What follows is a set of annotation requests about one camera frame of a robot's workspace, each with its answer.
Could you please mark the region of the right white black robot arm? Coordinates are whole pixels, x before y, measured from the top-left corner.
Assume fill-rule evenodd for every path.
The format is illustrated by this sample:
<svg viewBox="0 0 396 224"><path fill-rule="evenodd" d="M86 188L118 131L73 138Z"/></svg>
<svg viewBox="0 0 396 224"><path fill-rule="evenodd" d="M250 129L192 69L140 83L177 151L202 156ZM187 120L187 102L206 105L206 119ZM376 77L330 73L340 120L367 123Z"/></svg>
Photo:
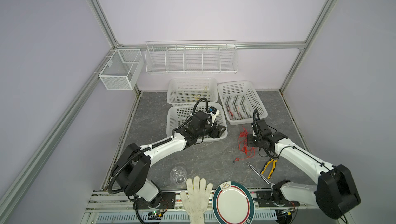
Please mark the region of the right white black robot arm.
<svg viewBox="0 0 396 224"><path fill-rule="evenodd" d="M278 183L264 180L272 190L271 200L277 206L287 202L306 203L318 207L327 217L347 223L346 214L361 203L351 171L344 165L335 166L302 149L281 132L272 132L266 121L253 111L253 133L248 141L262 149L269 157L268 164L275 165L285 158L314 182L313 185L298 184L290 180Z"/></svg>

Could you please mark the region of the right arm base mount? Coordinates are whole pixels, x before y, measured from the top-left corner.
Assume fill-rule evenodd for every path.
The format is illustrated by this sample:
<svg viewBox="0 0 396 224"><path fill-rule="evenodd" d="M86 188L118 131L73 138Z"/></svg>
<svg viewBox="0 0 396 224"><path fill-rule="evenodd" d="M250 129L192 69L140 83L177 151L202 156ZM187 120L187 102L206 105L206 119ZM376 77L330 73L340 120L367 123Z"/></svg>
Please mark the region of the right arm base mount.
<svg viewBox="0 0 396 224"><path fill-rule="evenodd" d="M273 196L273 191L271 189L256 191L255 194L256 197L254 197L253 200L258 203L258 206L260 208L300 206L300 203L298 201L289 201L283 198L275 199L275 197Z"/></svg>

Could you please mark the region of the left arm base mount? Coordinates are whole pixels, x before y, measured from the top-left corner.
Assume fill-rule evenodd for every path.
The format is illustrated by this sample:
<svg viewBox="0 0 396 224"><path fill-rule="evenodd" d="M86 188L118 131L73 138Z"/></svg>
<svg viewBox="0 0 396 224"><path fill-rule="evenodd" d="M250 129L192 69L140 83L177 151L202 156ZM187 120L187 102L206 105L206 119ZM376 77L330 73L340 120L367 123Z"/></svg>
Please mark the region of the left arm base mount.
<svg viewBox="0 0 396 224"><path fill-rule="evenodd" d="M143 198L136 198L134 201L134 205L136 205L139 210L174 209L175 204L175 192L161 192L152 201L146 201Z"/></svg>

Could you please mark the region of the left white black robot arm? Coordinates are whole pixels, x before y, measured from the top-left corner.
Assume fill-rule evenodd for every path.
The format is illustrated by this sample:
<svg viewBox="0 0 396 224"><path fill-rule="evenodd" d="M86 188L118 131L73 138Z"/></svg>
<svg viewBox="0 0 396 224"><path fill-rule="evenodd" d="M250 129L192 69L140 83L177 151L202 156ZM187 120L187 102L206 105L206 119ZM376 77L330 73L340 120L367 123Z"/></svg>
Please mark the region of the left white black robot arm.
<svg viewBox="0 0 396 224"><path fill-rule="evenodd" d="M169 155L203 143L207 136L219 139L227 130L218 123L221 113L218 103L210 104L207 98L200 98L186 120L170 136L148 145L128 145L110 172L107 192L141 198L152 208L159 206L163 193L147 178L151 166Z"/></svg>

